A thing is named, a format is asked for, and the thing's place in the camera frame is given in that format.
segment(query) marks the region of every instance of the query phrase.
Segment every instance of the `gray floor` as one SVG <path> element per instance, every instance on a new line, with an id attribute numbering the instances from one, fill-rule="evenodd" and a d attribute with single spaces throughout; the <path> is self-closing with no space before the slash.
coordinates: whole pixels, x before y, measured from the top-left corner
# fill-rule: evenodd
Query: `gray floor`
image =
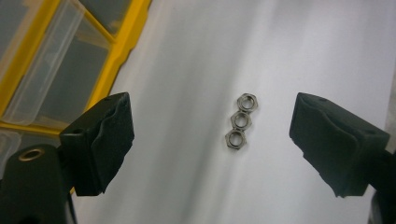
<path id="1" fill-rule="evenodd" d="M 390 133 L 387 150 L 394 152 L 396 149 L 396 70 L 393 77 L 392 92 L 390 93 L 388 117 L 385 131 Z"/>

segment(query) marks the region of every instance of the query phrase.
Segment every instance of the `metal nut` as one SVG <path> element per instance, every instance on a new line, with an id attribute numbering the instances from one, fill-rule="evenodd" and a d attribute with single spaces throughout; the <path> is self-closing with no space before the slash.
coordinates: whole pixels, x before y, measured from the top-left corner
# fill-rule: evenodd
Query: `metal nut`
<path id="1" fill-rule="evenodd" d="M 259 106 L 255 95 L 245 93 L 236 101 L 240 110 L 251 113 Z"/>
<path id="2" fill-rule="evenodd" d="M 240 149 L 247 143 L 245 134 L 238 130 L 231 130 L 225 135 L 227 146 L 233 149 Z"/>
<path id="3" fill-rule="evenodd" d="M 237 130 L 244 131 L 251 125 L 251 118 L 248 113 L 238 111 L 231 117 L 231 124 Z"/>

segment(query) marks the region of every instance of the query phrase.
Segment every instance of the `round metal fastener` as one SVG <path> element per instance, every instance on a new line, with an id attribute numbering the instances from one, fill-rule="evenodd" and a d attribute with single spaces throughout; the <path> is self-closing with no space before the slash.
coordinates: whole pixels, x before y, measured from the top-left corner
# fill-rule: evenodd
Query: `round metal fastener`
<path id="1" fill-rule="evenodd" d="M 233 149 L 240 149 L 247 143 L 245 134 L 239 130 L 231 130 L 225 135 L 227 146 Z"/>
<path id="2" fill-rule="evenodd" d="M 41 148 L 32 148 L 30 150 L 27 150 L 25 152 L 23 152 L 18 159 L 20 161 L 33 161 L 37 158 L 39 158 L 40 156 L 44 155 L 45 151 L 44 149 Z"/>
<path id="3" fill-rule="evenodd" d="M 257 98 L 253 94 L 245 93 L 236 101 L 240 110 L 251 113 L 259 107 Z"/>
<path id="4" fill-rule="evenodd" d="M 235 129 L 244 131 L 251 126 L 252 121 L 248 113 L 238 111 L 231 116 L 231 124 Z"/>

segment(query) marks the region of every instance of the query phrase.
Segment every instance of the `white table surface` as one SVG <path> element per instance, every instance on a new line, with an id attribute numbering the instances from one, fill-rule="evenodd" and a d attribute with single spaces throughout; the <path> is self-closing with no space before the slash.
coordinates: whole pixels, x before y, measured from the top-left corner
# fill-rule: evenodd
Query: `white table surface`
<path id="1" fill-rule="evenodd" d="M 134 146 L 79 223 L 366 223 L 373 189 L 335 198 L 289 138 L 297 92 L 384 128 L 396 1 L 153 0 L 113 88 L 131 94 Z M 227 148 L 255 94 L 247 145 Z"/>

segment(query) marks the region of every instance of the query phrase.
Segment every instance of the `silver hex nut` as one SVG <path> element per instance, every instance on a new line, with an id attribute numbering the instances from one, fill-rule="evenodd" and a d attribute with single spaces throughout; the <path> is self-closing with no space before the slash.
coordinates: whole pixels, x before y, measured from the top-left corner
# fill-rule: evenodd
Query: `silver hex nut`
<path id="1" fill-rule="evenodd" d="M 259 107 L 256 96 L 250 93 L 244 93 L 236 102 L 239 109 L 246 113 L 251 113 Z"/>
<path id="2" fill-rule="evenodd" d="M 244 132 L 233 129 L 225 135 L 227 146 L 233 149 L 240 149 L 247 143 Z"/>
<path id="3" fill-rule="evenodd" d="M 235 129 L 244 131 L 251 126 L 252 121 L 248 113 L 238 111 L 231 117 L 231 124 Z"/>

